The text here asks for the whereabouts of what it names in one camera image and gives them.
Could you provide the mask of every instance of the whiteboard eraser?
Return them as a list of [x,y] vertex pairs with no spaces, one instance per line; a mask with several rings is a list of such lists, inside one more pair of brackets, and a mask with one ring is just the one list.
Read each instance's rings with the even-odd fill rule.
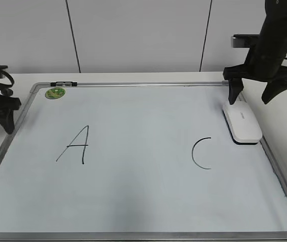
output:
[[223,105],[224,116],[233,141],[238,145],[255,145],[262,138],[260,125],[250,106],[243,101]]

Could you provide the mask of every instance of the whiteboard surface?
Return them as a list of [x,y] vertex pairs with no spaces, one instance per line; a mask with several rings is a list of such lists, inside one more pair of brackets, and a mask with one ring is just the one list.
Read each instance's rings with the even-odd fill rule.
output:
[[[40,89],[0,166],[0,232],[287,231],[260,144],[236,145],[228,87]],[[89,125],[88,146],[70,147]],[[82,132],[73,144],[84,144]],[[192,160],[211,170],[203,170]]]

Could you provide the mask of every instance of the round magnet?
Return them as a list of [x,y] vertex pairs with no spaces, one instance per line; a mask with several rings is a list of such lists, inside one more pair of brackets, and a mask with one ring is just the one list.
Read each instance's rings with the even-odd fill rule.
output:
[[48,99],[58,99],[64,96],[65,93],[66,91],[64,90],[64,88],[55,87],[55,88],[51,88],[48,91],[46,91],[44,96]]

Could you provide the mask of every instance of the aluminum whiteboard frame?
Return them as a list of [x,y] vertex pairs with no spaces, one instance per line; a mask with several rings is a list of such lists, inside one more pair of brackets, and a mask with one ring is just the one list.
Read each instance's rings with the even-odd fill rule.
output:
[[[71,87],[70,83],[57,82],[57,86],[66,88],[81,87],[192,87],[192,86],[228,86],[228,82],[159,82],[159,83],[80,83]],[[37,92],[41,88],[50,88],[49,82],[36,83],[30,90],[29,97],[16,122],[16,129],[11,135],[7,135],[0,146],[0,165],[19,130]],[[287,196],[287,177],[273,156],[265,138],[261,139],[261,145],[271,163],[281,187]],[[268,241],[287,240],[287,231],[279,232],[0,232],[0,241]]]

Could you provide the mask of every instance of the white wall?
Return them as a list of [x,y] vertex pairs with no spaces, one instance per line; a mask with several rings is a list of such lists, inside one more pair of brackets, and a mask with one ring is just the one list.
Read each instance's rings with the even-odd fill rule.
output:
[[69,0],[82,72],[199,70],[210,0]]
[[63,0],[0,0],[0,65],[11,73],[77,72]]
[[[265,0],[213,0],[202,71],[244,62],[236,33],[257,34]],[[198,71],[211,0],[68,0],[82,72]],[[75,73],[65,0],[0,0],[0,65]]]

